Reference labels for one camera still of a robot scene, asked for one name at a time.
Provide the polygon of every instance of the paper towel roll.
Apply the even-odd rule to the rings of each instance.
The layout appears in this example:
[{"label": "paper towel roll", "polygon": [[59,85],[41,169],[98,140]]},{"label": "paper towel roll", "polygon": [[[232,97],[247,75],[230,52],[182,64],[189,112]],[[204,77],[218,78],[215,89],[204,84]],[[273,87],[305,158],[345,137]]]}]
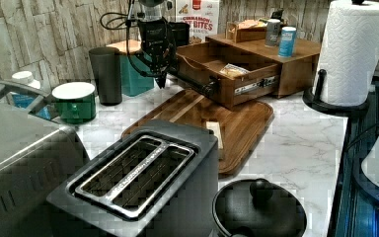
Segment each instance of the paper towel roll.
[{"label": "paper towel roll", "polygon": [[341,107],[364,103],[378,58],[379,3],[332,2],[317,70],[327,70],[321,101]]}]

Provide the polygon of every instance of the wooden drawer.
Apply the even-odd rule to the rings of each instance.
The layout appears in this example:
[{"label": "wooden drawer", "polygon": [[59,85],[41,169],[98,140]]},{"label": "wooden drawer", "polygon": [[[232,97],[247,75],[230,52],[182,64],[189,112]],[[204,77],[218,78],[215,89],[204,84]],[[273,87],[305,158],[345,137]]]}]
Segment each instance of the wooden drawer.
[{"label": "wooden drawer", "polygon": [[[210,99],[231,110],[235,105],[277,90],[281,64],[268,58],[215,42],[178,48],[179,76],[202,85],[218,81],[218,90]],[[220,70],[231,63],[250,72],[229,77]]]}]

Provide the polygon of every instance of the toaster slot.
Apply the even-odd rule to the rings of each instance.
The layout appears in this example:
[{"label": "toaster slot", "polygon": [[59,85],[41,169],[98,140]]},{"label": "toaster slot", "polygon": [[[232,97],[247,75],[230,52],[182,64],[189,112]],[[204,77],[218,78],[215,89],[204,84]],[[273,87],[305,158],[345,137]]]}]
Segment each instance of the toaster slot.
[{"label": "toaster slot", "polygon": [[116,156],[112,162],[82,185],[82,191],[96,197],[106,195],[132,169],[156,150],[161,141],[143,137],[130,149]]},{"label": "toaster slot", "polygon": [[110,161],[82,174],[74,195],[128,219],[137,218],[195,154],[192,148],[143,135]]},{"label": "toaster slot", "polygon": [[160,189],[166,187],[189,155],[187,150],[169,146],[144,172],[124,188],[113,203],[130,211],[138,209],[153,197],[156,191],[159,190],[157,193],[160,193]]}]

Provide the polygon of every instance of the toaster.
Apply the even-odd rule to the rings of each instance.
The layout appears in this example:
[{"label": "toaster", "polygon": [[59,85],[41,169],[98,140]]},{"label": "toaster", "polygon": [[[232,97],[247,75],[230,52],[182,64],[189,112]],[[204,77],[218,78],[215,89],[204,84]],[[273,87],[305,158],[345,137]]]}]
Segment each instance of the toaster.
[{"label": "toaster", "polygon": [[150,120],[48,197],[57,236],[208,236],[218,190],[217,138]]},{"label": "toaster", "polygon": [[88,161],[73,128],[0,103],[0,237],[52,236],[45,198]]}]

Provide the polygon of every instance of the black cup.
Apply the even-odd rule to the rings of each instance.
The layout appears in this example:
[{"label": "black cup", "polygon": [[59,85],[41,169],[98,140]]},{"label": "black cup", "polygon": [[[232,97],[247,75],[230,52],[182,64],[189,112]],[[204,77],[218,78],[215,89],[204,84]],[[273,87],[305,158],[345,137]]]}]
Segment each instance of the black cup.
[{"label": "black cup", "polygon": [[97,47],[89,50],[95,84],[104,106],[114,106],[122,102],[120,52],[115,47]]}]

